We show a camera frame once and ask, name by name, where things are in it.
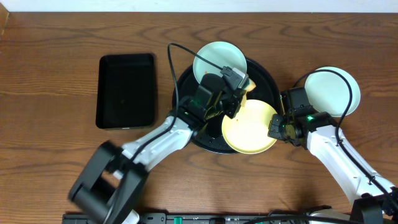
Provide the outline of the yellow green scrub sponge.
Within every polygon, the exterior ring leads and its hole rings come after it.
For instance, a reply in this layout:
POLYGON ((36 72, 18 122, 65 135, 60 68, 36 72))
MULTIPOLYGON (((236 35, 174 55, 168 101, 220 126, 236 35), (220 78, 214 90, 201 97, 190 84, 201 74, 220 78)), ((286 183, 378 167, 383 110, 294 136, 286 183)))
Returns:
POLYGON ((253 91, 253 89, 255 89, 256 84, 250 79, 248 78, 245 82, 245 84, 243 85, 243 90, 245 91, 245 94, 243 95, 242 101, 241 101, 241 106, 245 107, 246 102, 247 102, 247 94, 250 91, 253 91))

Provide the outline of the yellow plate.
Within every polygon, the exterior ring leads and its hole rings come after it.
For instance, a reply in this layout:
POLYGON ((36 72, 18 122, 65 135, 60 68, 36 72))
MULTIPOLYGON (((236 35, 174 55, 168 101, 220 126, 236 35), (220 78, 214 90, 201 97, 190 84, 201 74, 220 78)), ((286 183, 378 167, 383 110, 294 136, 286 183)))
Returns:
POLYGON ((268 136, 269 124, 275 114, 276 110, 266 102, 247 100, 234 118, 224 116, 221 124, 223 138, 237 152, 264 152, 276 142, 268 136))

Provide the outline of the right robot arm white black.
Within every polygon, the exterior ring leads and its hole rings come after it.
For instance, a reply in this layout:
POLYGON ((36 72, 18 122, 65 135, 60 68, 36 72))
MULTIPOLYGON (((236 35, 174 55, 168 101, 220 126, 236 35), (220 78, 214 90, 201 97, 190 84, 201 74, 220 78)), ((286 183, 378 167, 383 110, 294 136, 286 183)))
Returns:
POLYGON ((328 113, 274 114, 268 136, 302 146, 321 161, 352 204, 351 221, 382 223, 388 215, 397 223, 397 187, 361 157, 328 113))

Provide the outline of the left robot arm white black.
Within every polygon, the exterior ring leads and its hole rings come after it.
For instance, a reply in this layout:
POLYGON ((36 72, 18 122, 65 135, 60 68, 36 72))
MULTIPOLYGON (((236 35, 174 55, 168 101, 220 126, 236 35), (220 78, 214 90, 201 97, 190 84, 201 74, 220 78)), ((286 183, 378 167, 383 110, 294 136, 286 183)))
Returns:
POLYGON ((234 118, 251 81, 247 74, 206 74, 193 95, 177 97, 174 110, 150 133, 117 146, 102 143, 73 184, 68 198, 93 223, 138 223, 134 207, 149 172, 204 131, 210 119, 234 118))

